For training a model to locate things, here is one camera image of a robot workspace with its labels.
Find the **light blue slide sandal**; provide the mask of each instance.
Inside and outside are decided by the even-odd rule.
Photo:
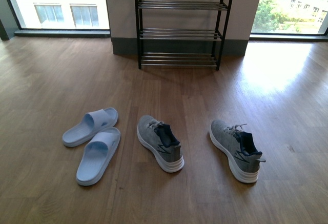
[[[99,131],[114,126],[118,113],[114,108],[107,108],[89,112],[82,121],[63,134],[63,143],[67,147],[74,147],[92,139]]]
[[[81,186],[97,183],[118,146],[121,133],[117,128],[108,128],[97,133],[87,143],[80,165],[76,172],[76,181]]]

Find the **sneaker sole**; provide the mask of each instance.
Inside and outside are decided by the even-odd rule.
[[[139,133],[139,127],[137,127],[137,134],[140,143],[154,154],[157,163],[165,172],[174,173],[183,168],[183,166],[185,165],[183,156],[178,161],[167,162],[160,156],[160,154],[158,153],[158,151],[155,150],[154,147],[152,147],[150,144],[144,141],[144,139],[141,137]]]
[[[213,144],[227,156],[228,161],[229,161],[230,170],[237,180],[239,180],[240,182],[243,182],[243,183],[248,183],[248,184],[255,183],[257,181],[258,171],[255,173],[248,173],[248,172],[242,171],[238,167],[238,165],[237,165],[234,157],[231,155],[231,153],[225,147],[223,147],[223,145],[221,145],[221,143],[219,141],[216,140],[216,138],[214,137],[214,135],[212,133],[211,126],[210,126],[210,137],[211,137]]]

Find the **metal shoe rack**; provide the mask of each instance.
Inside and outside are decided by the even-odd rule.
[[[229,0],[228,4],[224,3],[224,0],[220,0],[219,2],[135,0],[139,69],[141,69],[142,66],[188,66],[216,67],[216,70],[219,70],[231,4],[232,0]],[[213,25],[213,30],[144,28],[142,21],[142,11],[144,9],[217,11],[217,19],[216,24]],[[225,20],[223,32],[221,33],[219,32],[219,26],[222,11],[225,12]],[[211,52],[207,54],[145,52],[144,41],[154,39],[201,40],[213,43]],[[216,54],[216,43],[218,41],[220,41],[221,44],[219,52]]]

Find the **gray sneaker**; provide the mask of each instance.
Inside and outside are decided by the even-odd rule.
[[[155,155],[164,171],[173,173],[183,168],[185,161],[181,144],[174,137],[170,125],[144,115],[139,120],[137,134],[140,143]]]
[[[241,126],[230,127],[223,120],[214,120],[210,137],[213,144],[227,155],[230,170],[236,179],[254,183],[258,179],[260,162],[265,162],[265,159],[261,158],[262,152],[255,148],[252,134],[244,132]]]

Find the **window sill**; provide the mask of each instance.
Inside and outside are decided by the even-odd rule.
[[[303,35],[251,34],[250,40],[320,42],[320,41],[328,41],[328,36],[304,35],[304,34]]]
[[[109,38],[110,30],[37,30],[22,29],[15,31],[16,36],[29,37],[67,37],[67,38]]]

